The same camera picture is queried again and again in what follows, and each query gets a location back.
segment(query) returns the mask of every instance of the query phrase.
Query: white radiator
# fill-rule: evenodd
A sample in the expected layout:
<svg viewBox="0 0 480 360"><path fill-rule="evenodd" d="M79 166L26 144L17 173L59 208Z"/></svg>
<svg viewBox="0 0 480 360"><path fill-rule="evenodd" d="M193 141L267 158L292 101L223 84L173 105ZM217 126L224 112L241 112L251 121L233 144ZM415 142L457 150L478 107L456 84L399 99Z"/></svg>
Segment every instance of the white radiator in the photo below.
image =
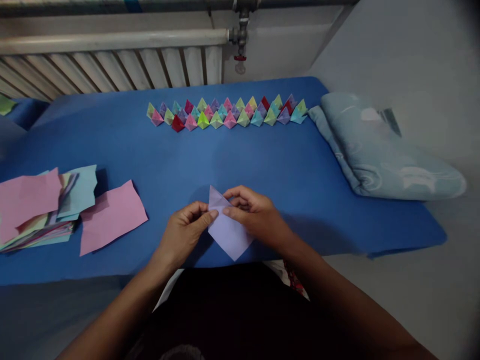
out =
<svg viewBox="0 0 480 360"><path fill-rule="evenodd" d="M0 39L0 93L61 95L222 82L228 29L24 36Z"/></svg>

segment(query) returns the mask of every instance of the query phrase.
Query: blue tablecloth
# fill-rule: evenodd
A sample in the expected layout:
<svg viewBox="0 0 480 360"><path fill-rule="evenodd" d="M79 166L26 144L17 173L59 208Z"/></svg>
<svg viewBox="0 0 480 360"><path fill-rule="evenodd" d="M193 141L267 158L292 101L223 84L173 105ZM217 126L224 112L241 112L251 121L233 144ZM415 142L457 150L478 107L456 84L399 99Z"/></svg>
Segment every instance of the blue tablecloth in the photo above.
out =
<svg viewBox="0 0 480 360"><path fill-rule="evenodd" d="M208 202L219 191L243 184L269 196L290 226L323 255L381 254L441 244L446 235L425 207L355 195L329 145L310 119L303 124L261 127L209 126L176 133L152 125L147 106L181 105L201 97L210 103L263 95L272 101L293 93L308 108L327 89L313 77L259 82L64 96L53 102L10 157L0 164L0 181L98 165L96 195L132 179L149 221L105 248L82 257L82 226L69 242L0 255L0 285L41 283L133 274L149 260L172 212ZM237 263L276 259L259 241ZM186 267L231 265L206 233Z"/></svg>

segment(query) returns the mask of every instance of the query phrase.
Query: light blue blanket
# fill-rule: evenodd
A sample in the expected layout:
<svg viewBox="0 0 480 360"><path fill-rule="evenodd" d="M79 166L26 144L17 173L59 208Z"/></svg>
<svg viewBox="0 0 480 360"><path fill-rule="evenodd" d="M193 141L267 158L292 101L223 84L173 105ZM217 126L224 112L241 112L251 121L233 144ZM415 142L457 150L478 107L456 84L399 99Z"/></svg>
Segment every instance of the light blue blanket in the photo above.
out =
<svg viewBox="0 0 480 360"><path fill-rule="evenodd" d="M395 134L356 95L329 93L308 115L329 143L356 194L401 200L440 200L463 194L460 172Z"/></svg>

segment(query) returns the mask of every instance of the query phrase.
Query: pipe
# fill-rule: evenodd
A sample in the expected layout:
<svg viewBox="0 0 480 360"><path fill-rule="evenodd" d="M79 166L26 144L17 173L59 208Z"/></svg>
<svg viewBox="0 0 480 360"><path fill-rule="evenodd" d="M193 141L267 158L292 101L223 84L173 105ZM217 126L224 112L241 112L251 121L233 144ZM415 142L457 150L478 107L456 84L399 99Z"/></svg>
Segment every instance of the pipe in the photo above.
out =
<svg viewBox="0 0 480 360"><path fill-rule="evenodd" d="M0 39L0 55L224 45L228 29L19 36Z"/></svg>

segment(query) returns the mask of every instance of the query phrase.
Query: colorful origami row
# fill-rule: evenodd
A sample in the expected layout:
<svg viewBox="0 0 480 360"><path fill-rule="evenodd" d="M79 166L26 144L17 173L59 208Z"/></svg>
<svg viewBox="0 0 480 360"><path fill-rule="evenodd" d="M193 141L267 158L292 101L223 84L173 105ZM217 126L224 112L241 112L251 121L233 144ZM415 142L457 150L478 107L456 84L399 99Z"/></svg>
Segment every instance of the colorful origami row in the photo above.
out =
<svg viewBox="0 0 480 360"><path fill-rule="evenodd" d="M277 95L271 104L264 96L259 105L253 96L246 105L242 98L238 99L236 104L232 104L228 97L223 104L213 99L208 105L202 97L197 106L187 99L185 108L174 101L172 110L164 102L161 103L159 110L149 102L146 116L155 126L165 122L178 133L184 128L192 131L197 127L205 129L210 125L215 129L222 125L231 129L236 124L243 127L248 124L259 127L263 123L273 126L277 121L284 125L290 121L301 124L307 117L307 110L305 101L295 101L292 94L285 104L282 103L280 95Z"/></svg>

